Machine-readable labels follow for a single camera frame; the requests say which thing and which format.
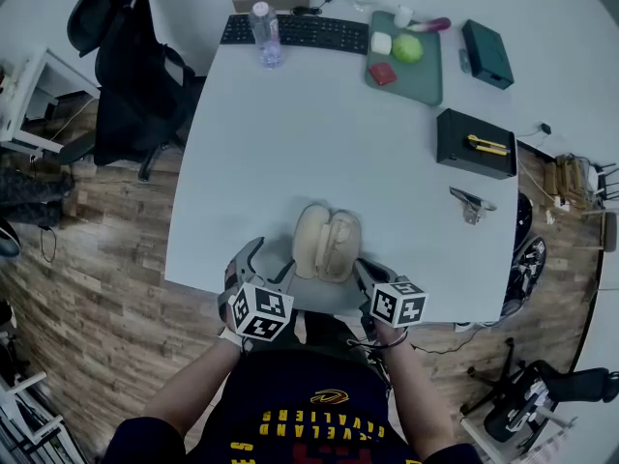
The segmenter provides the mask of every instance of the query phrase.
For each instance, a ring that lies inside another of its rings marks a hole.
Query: yellow utility knife
[[[500,155],[501,157],[506,157],[511,151],[504,144],[480,139],[475,134],[469,134],[468,136],[466,136],[466,139],[468,139],[468,142],[471,144],[471,146],[478,151],[493,153],[494,155]]]

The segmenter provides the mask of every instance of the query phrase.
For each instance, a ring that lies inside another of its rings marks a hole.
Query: small bottle
[[[260,50],[260,63],[267,69],[281,64],[281,44],[278,15],[266,2],[257,2],[250,12],[250,26]]]

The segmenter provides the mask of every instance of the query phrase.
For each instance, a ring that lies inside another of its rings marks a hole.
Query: black box
[[[454,168],[487,175],[493,179],[507,179],[516,174],[516,137],[513,132],[497,128],[488,122],[469,117],[451,108],[436,119],[438,140],[436,161]],[[476,150],[467,137],[474,134],[480,139],[507,146],[506,156]]]
[[[514,76],[507,58],[501,35],[474,20],[462,27],[473,77],[492,86],[507,89],[514,84]]]

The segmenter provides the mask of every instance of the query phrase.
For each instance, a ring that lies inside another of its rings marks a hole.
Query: dark t-shirt
[[[366,366],[298,351],[255,353],[230,374],[221,402],[187,456],[183,439],[153,418],[123,422],[104,464],[413,464],[414,451],[387,419],[385,383]],[[428,464],[479,464],[469,445]]]

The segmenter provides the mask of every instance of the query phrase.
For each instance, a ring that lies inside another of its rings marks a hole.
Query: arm
[[[401,330],[396,331],[380,321],[375,324],[381,344],[391,343],[401,334]],[[449,410],[430,382],[413,346],[404,341],[383,352],[408,443],[423,461],[455,445]]]
[[[240,358],[240,347],[218,338],[155,394],[143,416],[168,422],[185,438]]]

